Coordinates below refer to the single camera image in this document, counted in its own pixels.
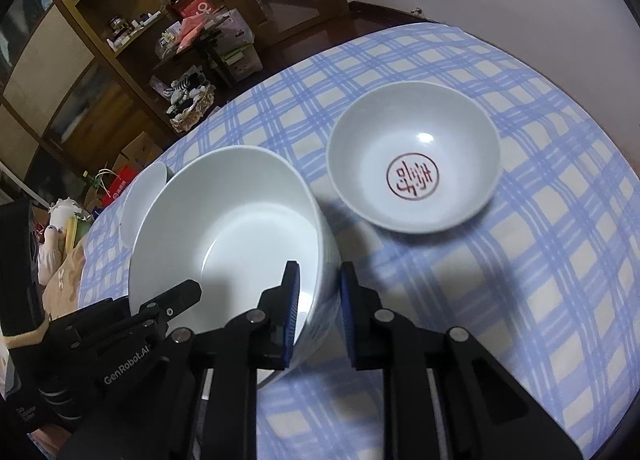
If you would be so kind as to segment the wicker basket with items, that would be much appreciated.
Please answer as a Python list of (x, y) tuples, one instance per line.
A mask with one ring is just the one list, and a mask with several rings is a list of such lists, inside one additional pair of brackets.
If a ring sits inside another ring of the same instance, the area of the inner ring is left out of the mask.
[(201, 72), (184, 74), (171, 82), (170, 90), (166, 115), (178, 133), (189, 132), (214, 107), (215, 87)]

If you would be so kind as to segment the cardboard box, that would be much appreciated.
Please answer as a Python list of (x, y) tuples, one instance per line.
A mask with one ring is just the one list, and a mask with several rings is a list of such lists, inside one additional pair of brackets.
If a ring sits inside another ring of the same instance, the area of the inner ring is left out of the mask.
[(140, 172), (161, 154), (163, 150), (152, 140), (152, 137), (142, 132), (119, 152), (112, 170), (118, 172), (128, 167)]

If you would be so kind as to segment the white plush toy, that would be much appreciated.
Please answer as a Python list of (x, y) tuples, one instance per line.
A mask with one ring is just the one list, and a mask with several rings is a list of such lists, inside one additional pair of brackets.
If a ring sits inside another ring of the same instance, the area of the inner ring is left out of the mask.
[(74, 199), (58, 199), (47, 209), (34, 208), (40, 241), (37, 265), (40, 286), (46, 287), (64, 260), (90, 229), (92, 216)]

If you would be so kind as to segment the red paper shopping bag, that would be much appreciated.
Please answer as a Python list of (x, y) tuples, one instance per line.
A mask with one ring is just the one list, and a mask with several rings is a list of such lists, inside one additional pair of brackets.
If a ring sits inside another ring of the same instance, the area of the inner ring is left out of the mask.
[(124, 165), (115, 173), (115, 177), (111, 184), (106, 187), (106, 193), (101, 202), (103, 208), (111, 205), (115, 200), (119, 199), (125, 189), (134, 182), (134, 178), (138, 175), (138, 171), (129, 165)]

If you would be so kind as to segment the red rimmed plain bowl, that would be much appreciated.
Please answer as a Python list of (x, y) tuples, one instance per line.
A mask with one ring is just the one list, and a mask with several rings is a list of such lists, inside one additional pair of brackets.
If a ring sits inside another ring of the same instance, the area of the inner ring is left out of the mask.
[(146, 215), (173, 175), (167, 165), (155, 161), (127, 187), (119, 232), (122, 244), (129, 250), (134, 249)]

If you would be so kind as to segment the large white serving bowl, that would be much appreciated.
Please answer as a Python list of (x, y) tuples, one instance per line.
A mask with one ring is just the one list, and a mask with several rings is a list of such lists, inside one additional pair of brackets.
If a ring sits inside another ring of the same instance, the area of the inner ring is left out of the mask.
[(257, 306), (298, 264), (300, 288), (292, 367), (329, 336), (338, 311), (341, 264), (335, 238), (298, 171), (273, 151), (234, 145), (196, 158), (156, 197), (132, 247), (131, 312), (184, 280), (200, 301), (169, 326), (214, 330)]

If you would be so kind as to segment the small black side table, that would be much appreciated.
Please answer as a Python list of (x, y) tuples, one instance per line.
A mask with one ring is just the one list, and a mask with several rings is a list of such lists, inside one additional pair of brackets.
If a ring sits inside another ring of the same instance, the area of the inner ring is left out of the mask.
[(222, 58), (224, 54), (254, 42), (254, 34), (248, 28), (222, 29), (220, 26), (202, 30), (182, 51), (173, 50), (153, 68), (152, 75), (168, 84), (194, 66), (200, 69), (215, 87), (216, 102), (224, 104), (238, 82)]

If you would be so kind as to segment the red gift bag on table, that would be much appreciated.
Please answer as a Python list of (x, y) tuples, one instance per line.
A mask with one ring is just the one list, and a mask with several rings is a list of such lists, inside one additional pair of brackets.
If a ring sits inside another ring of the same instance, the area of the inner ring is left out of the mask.
[(178, 0), (172, 6), (181, 18), (212, 14), (216, 8), (210, 0)]

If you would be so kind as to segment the red bowl with seal mark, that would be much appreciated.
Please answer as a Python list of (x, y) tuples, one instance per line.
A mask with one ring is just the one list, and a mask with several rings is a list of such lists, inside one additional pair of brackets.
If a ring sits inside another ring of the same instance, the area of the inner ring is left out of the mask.
[(439, 233), (475, 217), (495, 194), (499, 135), (485, 109), (459, 91), (390, 83), (337, 119), (326, 172), (344, 204), (371, 224)]

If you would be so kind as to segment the wooden wardrobe cabinet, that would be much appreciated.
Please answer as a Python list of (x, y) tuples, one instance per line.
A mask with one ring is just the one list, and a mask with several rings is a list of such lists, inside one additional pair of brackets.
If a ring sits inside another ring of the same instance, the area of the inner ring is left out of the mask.
[(151, 87), (168, 0), (1, 0), (1, 160), (62, 194), (148, 135), (179, 137)]

